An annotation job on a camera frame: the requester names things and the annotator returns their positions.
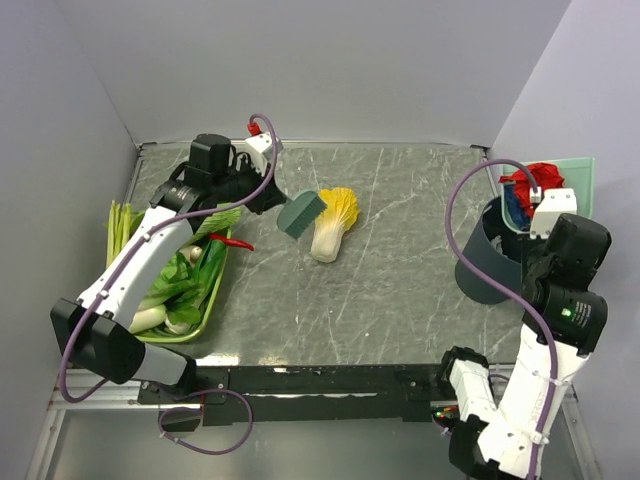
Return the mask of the dark blue paper scrap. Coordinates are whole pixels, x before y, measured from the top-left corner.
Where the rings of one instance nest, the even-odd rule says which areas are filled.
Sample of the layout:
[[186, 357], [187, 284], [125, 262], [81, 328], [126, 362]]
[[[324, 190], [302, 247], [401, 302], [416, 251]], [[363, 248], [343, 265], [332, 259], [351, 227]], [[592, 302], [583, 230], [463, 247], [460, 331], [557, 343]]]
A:
[[515, 194], [514, 184], [506, 184], [503, 187], [504, 200], [511, 221], [521, 230], [527, 229], [530, 225], [530, 219], [521, 206], [518, 197]]

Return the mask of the teal hand brush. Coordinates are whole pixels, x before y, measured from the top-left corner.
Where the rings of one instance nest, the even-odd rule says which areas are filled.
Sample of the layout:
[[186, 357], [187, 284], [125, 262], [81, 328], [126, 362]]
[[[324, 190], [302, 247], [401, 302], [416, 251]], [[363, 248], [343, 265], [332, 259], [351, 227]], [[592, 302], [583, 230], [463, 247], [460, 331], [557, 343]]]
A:
[[318, 192], [304, 190], [286, 199], [276, 224], [280, 231], [297, 240], [326, 209]]

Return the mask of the red paper scrap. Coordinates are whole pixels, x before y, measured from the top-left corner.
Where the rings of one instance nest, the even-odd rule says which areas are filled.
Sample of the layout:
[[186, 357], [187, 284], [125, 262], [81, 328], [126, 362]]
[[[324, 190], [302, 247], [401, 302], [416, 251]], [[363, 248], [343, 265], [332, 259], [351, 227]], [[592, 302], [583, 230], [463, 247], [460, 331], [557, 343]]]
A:
[[[557, 166], [551, 163], [537, 162], [527, 166], [535, 180], [535, 186], [542, 191], [563, 188], [565, 179]], [[530, 200], [532, 184], [530, 178], [522, 170], [516, 169], [508, 175], [501, 175], [499, 183], [505, 187], [507, 206], [514, 210], [516, 207], [529, 217], [533, 216], [534, 205]]]

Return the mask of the teal dustpan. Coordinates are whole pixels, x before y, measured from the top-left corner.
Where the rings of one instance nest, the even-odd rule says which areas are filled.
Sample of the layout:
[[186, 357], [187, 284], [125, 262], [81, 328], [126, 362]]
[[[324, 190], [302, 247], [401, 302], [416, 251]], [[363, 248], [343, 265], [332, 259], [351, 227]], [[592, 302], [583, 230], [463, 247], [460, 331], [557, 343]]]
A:
[[[564, 187], [572, 188], [575, 192], [578, 213], [576, 215], [591, 218], [593, 216], [593, 204], [594, 204], [594, 165], [595, 159], [591, 157], [585, 158], [570, 158], [570, 159], [558, 159], [542, 161], [545, 163], [551, 163], [558, 167], [560, 174], [564, 177]], [[537, 162], [525, 162], [527, 167], [530, 164]], [[503, 165], [501, 167], [501, 175], [508, 175], [516, 170], [515, 167], [510, 165]], [[519, 229], [510, 218], [507, 211], [504, 190], [501, 184], [501, 215], [505, 225], [516, 234], [529, 234], [530, 225], [527, 229]]]

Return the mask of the white paper scrap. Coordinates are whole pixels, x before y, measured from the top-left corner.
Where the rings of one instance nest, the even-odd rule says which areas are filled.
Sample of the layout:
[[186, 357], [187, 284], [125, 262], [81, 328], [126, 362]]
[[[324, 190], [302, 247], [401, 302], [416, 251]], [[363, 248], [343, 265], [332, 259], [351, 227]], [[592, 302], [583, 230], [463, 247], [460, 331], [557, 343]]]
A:
[[492, 247], [500, 254], [505, 255], [505, 250], [503, 247], [503, 240], [502, 237], [500, 235], [495, 236], [493, 239], [490, 240], [490, 244], [492, 245]]

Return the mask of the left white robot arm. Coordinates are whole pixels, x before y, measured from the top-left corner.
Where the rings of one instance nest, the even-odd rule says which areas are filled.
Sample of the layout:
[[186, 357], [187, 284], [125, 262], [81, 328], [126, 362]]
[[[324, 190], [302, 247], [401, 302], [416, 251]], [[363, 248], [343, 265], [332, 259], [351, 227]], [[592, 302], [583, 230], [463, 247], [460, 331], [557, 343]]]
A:
[[162, 384], [176, 402], [195, 395], [195, 360], [144, 343], [129, 328], [153, 280], [205, 218], [241, 206], [262, 214], [292, 204], [274, 180], [281, 151], [275, 131], [249, 137], [245, 145], [248, 159], [238, 163], [229, 139], [199, 135], [188, 160], [156, 190], [132, 242], [77, 300], [54, 305], [51, 319], [62, 349], [60, 390], [67, 389], [67, 366], [73, 363], [115, 384]]

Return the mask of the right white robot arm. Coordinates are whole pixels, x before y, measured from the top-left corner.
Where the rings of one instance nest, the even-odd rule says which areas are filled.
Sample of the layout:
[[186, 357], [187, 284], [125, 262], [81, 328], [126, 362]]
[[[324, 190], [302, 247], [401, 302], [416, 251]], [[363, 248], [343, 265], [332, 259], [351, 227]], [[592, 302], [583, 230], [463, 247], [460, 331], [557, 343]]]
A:
[[443, 355], [437, 387], [458, 405], [449, 461], [467, 477], [540, 478], [563, 398], [607, 321], [607, 303], [589, 285], [610, 245], [604, 226], [563, 213], [548, 239], [529, 250], [520, 346], [501, 398], [485, 356], [467, 347]]

